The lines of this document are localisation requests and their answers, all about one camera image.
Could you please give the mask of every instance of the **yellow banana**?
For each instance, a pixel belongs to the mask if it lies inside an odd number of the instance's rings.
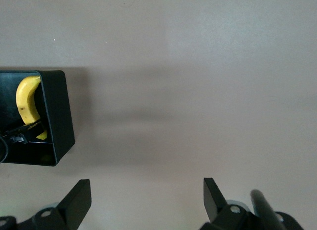
[[[16,90],[16,105],[26,125],[32,124],[40,119],[34,101],[34,93],[40,83],[40,76],[28,76],[20,82]],[[47,131],[45,130],[36,138],[45,140],[47,138]]]

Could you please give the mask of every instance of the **bolt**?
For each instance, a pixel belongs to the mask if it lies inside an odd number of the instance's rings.
[[[231,206],[230,210],[232,213],[235,213],[235,214],[239,214],[241,212],[240,208],[235,205]]]
[[[47,217],[50,214],[51,214],[51,211],[50,210],[46,210],[46,211],[42,212],[41,217],[44,218],[44,217]]]

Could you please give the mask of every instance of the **black box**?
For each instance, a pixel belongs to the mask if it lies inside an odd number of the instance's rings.
[[[75,143],[63,71],[0,70],[0,131],[24,124],[16,105],[16,90],[25,77],[35,75],[41,78],[35,104],[48,137],[13,144],[4,162],[55,166]]]

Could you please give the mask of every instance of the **black tray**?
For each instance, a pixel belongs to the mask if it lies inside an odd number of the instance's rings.
[[[55,166],[75,143],[63,71],[0,70],[0,131],[24,124],[16,106],[16,90],[25,77],[34,75],[41,77],[35,104],[48,137],[11,145],[4,162]]]

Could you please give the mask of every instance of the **black plastic part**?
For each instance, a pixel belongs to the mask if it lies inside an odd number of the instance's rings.
[[[41,123],[38,123],[32,128],[26,130],[25,132],[18,134],[16,139],[20,139],[23,144],[26,144],[28,142],[35,141],[36,137],[43,132],[44,127],[41,125]]]
[[[0,222],[3,222],[3,225],[0,226],[1,230],[16,230],[16,218],[13,216],[4,216],[0,217]]]
[[[70,230],[78,229],[91,206],[90,182],[80,180],[56,207]]]
[[[204,178],[204,206],[209,221],[212,222],[218,213],[227,205],[227,201],[223,197],[214,179]]]
[[[55,166],[75,143],[63,71],[1,70],[0,133],[24,124],[16,106],[16,90],[25,77],[35,75],[41,77],[41,84],[35,91],[35,104],[48,138],[10,145],[4,162]]]
[[[32,217],[32,221],[35,230],[70,230],[56,208],[46,208],[39,211]]]
[[[77,230],[90,206],[90,182],[80,180],[56,208],[42,209],[19,224],[13,216],[0,217],[0,230]]]
[[[212,222],[212,226],[226,230],[239,230],[242,228],[245,220],[247,219],[247,212],[242,207],[234,206],[239,208],[239,213],[231,211],[231,207],[234,205],[225,206],[222,211],[218,214],[216,219]]]
[[[251,212],[247,212],[247,219],[241,229],[244,230],[265,230],[262,221],[259,217],[255,216]]]
[[[211,223],[204,223],[199,230],[214,230],[214,228]]]
[[[287,230],[259,190],[251,191],[251,200],[255,215],[261,219],[266,230]]]
[[[283,212],[276,212],[283,217],[283,224],[287,230],[304,230],[302,226],[290,215]]]

